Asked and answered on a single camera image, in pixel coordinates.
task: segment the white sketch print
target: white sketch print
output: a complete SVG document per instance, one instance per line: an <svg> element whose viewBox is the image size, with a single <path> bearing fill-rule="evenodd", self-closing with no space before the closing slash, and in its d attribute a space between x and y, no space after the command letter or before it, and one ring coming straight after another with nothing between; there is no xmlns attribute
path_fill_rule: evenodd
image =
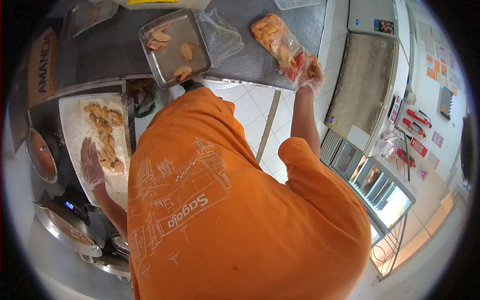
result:
<svg viewBox="0 0 480 300"><path fill-rule="evenodd" d="M188 244L189 244L189 245L192 245L192 244L190 244L190 241L188 240L186 230L187 230L187 225L185 225L185 226L183 226L182 228L180 228L180 232L183 232L183 233L185 234L185 238L187 239Z"/></svg>
<svg viewBox="0 0 480 300"><path fill-rule="evenodd" d="M170 255L167 257L168 259L170 260L173 260L173 262L175 263L175 265L177 265L177 256L179 255L179 252L172 252L170 253Z"/></svg>
<svg viewBox="0 0 480 300"><path fill-rule="evenodd" d="M152 256L162 239L178 228L187 237L186 222L203 210L230 196L231 182L225 161L210 142L196 138L191 156L180 164L165 157L153 170L150 159L137 168L138 196L129 199L128 218L140 216L144 224L129 235L131 256L136 268ZM171 254L176 262L176 255Z"/></svg>

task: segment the flour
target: flour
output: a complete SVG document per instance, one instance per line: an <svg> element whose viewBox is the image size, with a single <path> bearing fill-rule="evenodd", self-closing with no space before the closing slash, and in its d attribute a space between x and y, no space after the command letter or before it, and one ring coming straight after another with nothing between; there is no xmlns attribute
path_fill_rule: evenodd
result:
<svg viewBox="0 0 480 300"><path fill-rule="evenodd" d="M80 151L85 137L92 138L92 142L95 142L97 150L100 150L102 147L102 143L98 138L97 129L90 123L88 118L89 114L84 111L84 107L86 107L89 102L98 102L101 107L107 106L109 109L121 112L124 121L126 121L126 109L121 104L120 94L117 93L73 96L59 100L60 120L70 160L72 161L73 168L88 200L92 205L98 206L92 191L85 190L87 184L83 179L80 167ZM103 168L107 178L107 193L113 201L127 210L130 157L127 151L124 126L113 127L111 135L115 139L115 152L118 159L125 166L125 172L121 174Z"/></svg>

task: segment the stainless steel counter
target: stainless steel counter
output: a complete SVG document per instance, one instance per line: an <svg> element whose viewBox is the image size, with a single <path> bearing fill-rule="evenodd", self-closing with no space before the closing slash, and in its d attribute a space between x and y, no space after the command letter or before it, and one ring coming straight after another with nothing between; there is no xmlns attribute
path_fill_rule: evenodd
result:
<svg viewBox="0 0 480 300"><path fill-rule="evenodd" d="M272 85L290 89L280 75L275 59L252 36L250 26L268 12L280 16L295 37L312 54L318 54L324 25L326 1L289 11L279 10L273 0L212 0L206 11L217 8L241 34L245 47L205 75L222 79ZM146 23L171 10L129 11L120 7L117 14L73 40L61 45L57 60L57 89L105 78L151 73L138 40Z"/></svg>

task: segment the metal tray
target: metal tray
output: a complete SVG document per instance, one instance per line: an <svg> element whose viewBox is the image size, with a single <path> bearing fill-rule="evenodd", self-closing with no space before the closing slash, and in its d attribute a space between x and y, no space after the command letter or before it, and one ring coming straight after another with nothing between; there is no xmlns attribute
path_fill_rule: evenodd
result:
<svg viewBox="0 0 480 300"><path fill-rule="evenodd" d="M98 3L82 2L72 5L63 20L60 41L65 43L88 28L110 19L118 10L119 5L111 0Z"/></svg>
<svg viewBox="0 0 480 300"><path fill-rule="evenodd" d="M152 32L167 24L171 24L171 26L165 29L164 32L172 37L168 45L161 50L149 49L146 43L152 37ZM192 74L184 80L187 81L207 72L212 66L200 28L193 12L189 9L171 12L148 23L140 28L138 38L144 49L155 82L162 89L168 89L181 83L178 77L173 76L173 71L178 67L192 67ZM200 46L200 49L193 50L193 59L190 61L185 61L180 52L180 46L183 43L192 43Z"/></svg>

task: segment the fire extinguisher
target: fire extinguisher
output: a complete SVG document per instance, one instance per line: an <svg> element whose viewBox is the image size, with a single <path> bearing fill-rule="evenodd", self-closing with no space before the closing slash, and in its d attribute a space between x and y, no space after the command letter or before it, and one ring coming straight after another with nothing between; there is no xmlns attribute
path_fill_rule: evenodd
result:
<svg viewBox="0 0 480 300"><path fill-rule="evenodd" d="M419 110L418 112L415 112L411 109L407 109L407 114L412 118L420 121L420 123L428 125L429 128L432 128L431 119L426 114L424 114L421 110Z"/></svg>
<svg viewBox="0 0 480 300"><path fill-rule="evenodd" d="M415 122L410 122L407 118L403 118L403 123L408 126L408 131L415 131L419 135L423 136L423 139L427 138L425 131Z"/></svg>
<svg viewBox="0 0 480 300"><path fill-rule="evenodd" d="M398 155L398 158L403 160L404 163L407 163L407 153L403 151L402 149L398 149L396 151L396 154ZM415 166L415 160L413 159L412 156L409 156L410 158L410 168L413 168Z"/></svg>

